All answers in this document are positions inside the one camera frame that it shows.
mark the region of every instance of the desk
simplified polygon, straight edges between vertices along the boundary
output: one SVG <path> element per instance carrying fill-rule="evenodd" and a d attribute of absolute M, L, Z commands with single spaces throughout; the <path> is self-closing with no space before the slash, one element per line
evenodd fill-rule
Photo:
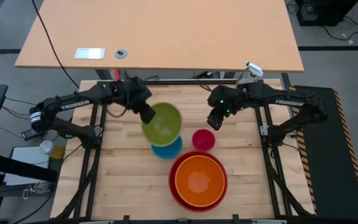
<path fill-rule="evenodd" d="M 66 68 L 303 72 L 284 1 L 45 0 L 40 14 Z M 78 48 L 106 53 L 78 60 Z M 38 18 L 16 66 L 59 67 Z"/>
<path fill-rule="evenodd" d="M 265 82 L 281 88 L 280 80 Z M 82 81 L 80 90 L 87 90 L 95 83 Z M 149 85 L 149 89 L 153 96 L 148 103 L 168 101 L 181 111 L 184 143 L 181 153 L 193 150 L 192 134 L 200 128 L 211 129 L 206 123 L 211 110 L 206 103 L 209 92 L 198 85 Z M 111 105 L 110 109 L 117 114 L 122 107 Z M 91 111 L 91 105 L 75 109 L 73 123 L 88 125 Z M 286 106 L 272 105 L 270 111 L 275 124 L 289 118 Z M 122 220 L 124 215 L 130 215 L 131 220 L 230 219 L 232 214 L 239 214 L 240 218 L 274 217 L 255 110 L 249 108 L 225 118 L 222 128 L 214 131 L 216 146 L 210 152 L 225 166 L 229 185 L 222 203 L 206 213 L 189 212 L 174 201 L 168 189 L 168 171 L 173 160 L 153 154 L 142 134 L 139 115 L 128 112 L 119 119 L 107 115 L 105 128 L 92 220 Z M 288 137 L 284 141 L 296 146 L 295 139 Z M 69 140 L 66 154 L 78 145 L 78 139 Z M 280 155 L 288 188 L 302 206 L 313 212 L 299 152 L 282 146 Z M 63 163 L 51 217 L 56 217 L 76 192 L 83 156 L 84 150 L 77 150 Z M 280 191 L 277 187 L 276 190 L 283 213 Z M 81 216 L 85 214 L 86 199 L 84 196 Z"/>

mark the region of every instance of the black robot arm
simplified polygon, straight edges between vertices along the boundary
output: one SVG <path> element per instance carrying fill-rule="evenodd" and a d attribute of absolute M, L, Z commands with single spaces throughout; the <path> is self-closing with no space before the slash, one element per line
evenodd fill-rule
<path fill-rule="evenodd" d="M 78 126 L 57 117 L 61 111 L 89 104 L 110 105 L 117 103 L 149 123 L 155 111 L 146 103 L 152 96 L 144 82 L 137 77 L 126 81 L 98 82 L 87 91 L 74 92 L 67 96 L 47 98 L 30 109 L 31 126 L 35 131 L 56 130 L 60 135 L 78 137 L 84 147 L 96 144 L 96 132 L 92 126 Z"/>
<path fill-rule="evenodd" d="M 276 90 L 264 83 L 245 83 L 237 88 L 217 86 L 208 98 L 213 107 L 208 116 L 208 124 L 215 130 L 222 126 L 224 117 L 246 108 L 255 108 L 268 104 L 292 106 L 300 109 L 298 115 L 281 125 L 268 127 L 270 144 L 279 144 L 287 133 L 299 130 L 308 123 L 322 123 L 327 120 L 324 103 L 315 93 L 295 93 Z"/>

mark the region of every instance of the bowl rim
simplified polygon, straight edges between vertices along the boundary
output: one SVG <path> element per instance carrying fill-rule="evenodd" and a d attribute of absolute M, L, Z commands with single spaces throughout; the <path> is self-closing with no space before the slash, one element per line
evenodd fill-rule
<path fill-rule="evenodd" d="M 179 155 L 179 153 L 180 153 L 180 151 L 183 149 L 183 138 L 179 135 L 179 137 L 173 142 L 173 143 L 175 143 L 176 141 L 179 141 L 180 140 L 180 148 L 177 150 L 177 152 L 175 153 L 175 155 L 173 156 L 173 157 L 162 157 L 160 154 L 157 154 L 156 153 L 156 150 L 158 150 L 158 149 L 156 149 L 156 148 L 163 148 L 163 147 L 160 147 L 160 146 L 154 146 L 154 145 L 151 145 L 151 148 L 152 148 L 152 151 L 153 151 L 153 153 L 156 155 L 156 156 L 158 156 L 159 158 L 161 158 L 161 159 L 173 159 L 173 158 L 175 158 L 177 155 Z"/>
<path fill-rule="evenodd" d="M 189 161 L 190 159 L 194 159 L 194 158 L 196 158 L 196 157 L 207 158 L 208 160 L 213 161 L 213 163 L 214 163 L 216 166 L 219 167 L 221 176 L 222 176 L 222 178 L 223 178 L 223 187 L 222 187 L 222 189 L 221 189 L 221 191 L 220 191 L 220 193 L 219 193 L 219 196 L 216 197 L 216 199 L 214 199 L 214 201 L 212 201 L 212 202 L 210 202 L 210 203 L 208 203 L 208 204 L 206 204 L 206 205 L 196 205 L 196 204 L 193 204 L 193 203 L 189 202 L 184 196 L 182 196 L 182 194 L 180 193 L 180 191 L 179 191 L 179 189 L 178 189 L 178 187 L 177 187 L 177 186 L 178 186 L 178 180 L 177 180 L 177 179 L 178 179 L 178 171 L 179 171 L 179 169 L 182 167 L 182 165 L 183 165 L 186 161 Z M 223 170 L 222 170 L 221 166 L 220 166 L 213 158 L 211 158 L 211 157 L 209 157 L 209 156 L 206 156 L 206 155 L 193 155 L 193 156 L 187 157 L 184 161 L 182 161 L 182 162 L 179 164 L 179 166 L 178 166 L 178 168 L 177 168 L 177 170 L 176 170 L 176 172 L 175 172 L 175 188 L 176 188 L 176 190 L 177 190 L 179 196 L 180 196 L 187 204 L 192 205 L 192 206 L 194 206 L 194 207 L 201 207 L 201 208 L 203 208 L 203 207 L 208 207 L 208 206 L 210 206 L 210 205 L 213 205 L 215 202 L 217 202 L 217 201 L 219 200 L 219 198 L 221 198 L 221 196 L 222 196 L 222 194 L 223 194 L 223 191 L 224 191 L 224 186 L 225 186 L 225 184 L 226 184 L 226 181 L 225 181 L 225 179 L 224 179 L 224 174 L 223 174 Z"/>
<path fill-rule="evenodd" d="M 223 194 L 221 195 L 221 197 L 219 198 L 219 200 L 217 202 L 215 202 L 215 204 L 212 204 L 208 207 L 195 207 L 195 206 L 192 206 L 190 204 L 187 204 L 182 198 L 178 198 L 175 196 L 175 194 L 178 194 L 176 188 L 175 188 L 175 184 L 174 183 L 171 183 L 171 178 L 172 178 L 172 174 L 173 172 L 176 172 L 175 170 L 175 165 L 178 163 L 178 161 L 180 161 L 181 159 L 183 159 L 184 157 L 186 156 L 191 156 L 191 155 L 195 155 L 195 154 L 198 154 L 198 155 L 207 155 L 209 157 L 212 157 L 218 164 L 219 166 L 222 168 L 223 170 L 223 174 L 224 174 L 224 179 L 225 179 L 225 186 L 224 186 L 224 191 L 223 191 Z M 219 159 L 217 159 L 215 156 L 213 156 L 212 154 L 209 154 L 207 152 L 204 152 L 204 151 L 189 151 L 189 152 L 186 152 L 184 154 L 182 154 L 181 156 L 179 156 L 175 162 L 172 164 L 170 170 L 169 170 L 169 174 L 168 174 L 168 186 L 169 186 L 169 190 L 170 190 L 170 193 L 173 197 L 173 199 L 184 209 L 186 210 L 189 210 L 189 211 L 192 211 L 192 212 L 207 212 L 207 211 L 210 211 L 212 209 L 214 209 L 215 207 L 217 207 L 221 202 L 222 200 L 224 199 L 226 193 L 227 193 L 227 186 L 228 186 L 228 182 L 227 182 L 227 174 L 226 174 L 226 170 L 224 169 L 224 166 L 223 164 L 221 163 L 221 161 L 219 161 Z"/>
<path fill-rule="evenodd" d="M 214 144 L 212 144 L 211 147 L 209 147 L 209 148 L 207 148 L 207 149 L 199 149 L 199 148 L 197 148 L 197 147 L 195 146 L 195 144 L 194 144 L 195 135 L 196 135 L 196 133 L 198 133 L 198 132 L 200 132 L 200 131 L 207 131 L 207 132 L 209 132 L 209 133 L 212 134 L 212 137 L 214 138 Z M 195 149 L 200 150 L 200 151 L 203 151 L 203 152 L 206 152 L 206 151 L 211 150 L 211 149 L 215 146 L 215 144 L 216 144 L 216 139 L 215 139 L 215 135 L 214 135 L 214 133 L 213 133 L 212 131 L 210 131 L 210 130 L 208 130 L 208 129 L 205 129 L 205 128 L 201 128 L 201 129 L 198 129 L 197 131 L 195 131 L 195 132 L 193 133 L 193 135 L 192 135 L 192 137 L 191 137 L 191 143 L 192 143 L 192 145 L 193 145 L 193 147 L 194 147 Z"/>
<path fill-rule="evenodd" d="M 154 146 L 158 146 L 158 147 L 164 147 L 164 146 L 169 146 L 169 145 L 171 145 L 172 143 L 174 143 L 174 142 L 179 138 L 180 133 L 181 133 L 181 129 L 182 129 L 182 126 L 183 126 L 183 117 L 182 117 L 182 115 L 181 115 L 181 113 L 180 113 L 180 110 L 179 110 L 175 105 L 173 105 L 172 103 L 168 103 L 168 102 L 158 102 L 158 103 L 156 103 L 156 104 L 153 104 L 153 105 L 150 106 L 150 107 L 153 108 L 153 106 L 155 106 L 155 105 L 160 105 L 160 104 L 170 105 L 170 106 L 174 107 L 174 108 L 178 111 L 178 114 L 179 114 L 179 117 L 180 117 L 180 127 L 179 127 L 179 131 L 178 131 L 178 133 L 177 133 L 177 137 L 175 137 L 172 141 L 170 141 L 170 142 L 167 143 L 167 144 L 155 144 L 155 143 L 152 143 L 152 142 L 148 139 L 148 137 L 146 136 L 146 134 L 145 134 L 145 132 L 144 132 L 144 125 L 146 125 L 146 124 L 142 121 L 142 122 L 140 122 L 140 125 L 141 125 L 141 128 L 142 128 L 142 133 L 143 133 L 143 135 L 145 136 L 145 138 L 147 139 L 147 141 L 148 141 L 150 144 L 152 144 L 152 145 L 154 145 Z"/>

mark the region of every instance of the black equipment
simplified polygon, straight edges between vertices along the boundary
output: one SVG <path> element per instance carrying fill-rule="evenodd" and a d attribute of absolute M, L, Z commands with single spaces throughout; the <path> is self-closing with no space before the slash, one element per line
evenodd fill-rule
<path fill-rule="evenodd" d="M 295 0 L 301 26 L 336 26 L 358 0 Z"/>
<path fill-rule="evenodd" d="M 300 108 L 298 115 L 281 125 L 272 125 L 267 129 L 271 145 L 280 144 L 285 135 L 297 131 L 308 123 L 323 123 L 327 120 L 324 103 L 315 93 L 296 94 L 293 91 L 275 90 L 263 83 L 245 83 L 237 88 L 217 86 L 208 98 L 213 107 L 208 116 L 208 124 L 215 130 L 222 126 L 224 117 L 246 108 L 256 108 L 268 104 L 286 105 Z"/>
<path fill-rule="evenodd" d="M 110 105 L 117 103 L 135 114 L 148 124 L 155 111 L 146 103 L 152 96 L 145 83 L 137 77 L 127 81 L 98 82 L 87 91 L 74 92 L 67 96 L 47 98 L 30 109 L 31 127 L 37 132 L 56 130 L 64 138 L 78 137 L 84 147 L 94 147 L 96 133 L 92 126 L 78 126 L 56 117 L 61 111 L 71 110 L 89 104 Z"/>

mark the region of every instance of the wooden tabletop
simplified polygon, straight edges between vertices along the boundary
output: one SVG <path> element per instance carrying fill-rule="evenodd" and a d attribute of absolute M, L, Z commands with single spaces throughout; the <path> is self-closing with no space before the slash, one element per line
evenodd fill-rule
<path fill-rule="evenodd" d="M 40 14 L 67 68 L 303 72 L 284 0 L 45 0 Z M 75 59 L 78 48 L 106 53 Z M 59 67 L 38 18 L 16 66 Z"/>
<path fill-rule="evenodd" d="M 281 88 L 280 80 L 265 82 L 274 88 Z M 95 83 L 82 81 L 80 90 L 87 90 Z M 151 105 L 167 101 L 181 111 L 184 143 L 181 153 L 193 150 L 192 134 L 201 128 L 212 130 L 206 123 L 211 110 L 206 103 L 209 92 L 198 85 L 149 88 L 153 93 L 148 100 Z M 118 105 L 109 108 L 116 114 L 122 111 Z M 289 118 L 286 106 L 273 105 L 270 109 L 275 124 Z M 91 110 L 91 105 L 75 109 L 73 122 L 81 126 L 89 124 Z M 232 218 L 232 214 L 239 214 L 241 218 L 273 218 L 255 110 L 249 108 L 225 118 L 222 128 L 213 133 L 216 145 L 210 152 L 225 167 L 229 182 L 227 194 L 221 204 L 210 212 L 193 213 L 181 208 L 172 198 L 168 188 L 168 172 L 174 160 L 160 159 L 153 154 L 142 134 L 139 115 L 127 112 L 119 119 L 107 115 L 92 220 L 122 220 L 124 215 L 136 220 L 228 219 Z M 286 138 L 285 143 L 296 146 L 292 138 Z M 78 145 L 78 139 L 69 140 L 66 154 Z M 279 150 L 288 188 L 308 211 L 313 212 L 299 152 L 288 146 L 279 147 Z M 76 192 L 83 155 L 84 150 L 79 149 L 63 163 L 51 217 L 58 215 Z M 86 199 L 83 200 L 82 214 L 85 214 Z M 284 213 L 280 193 L 278 200 Z"/>

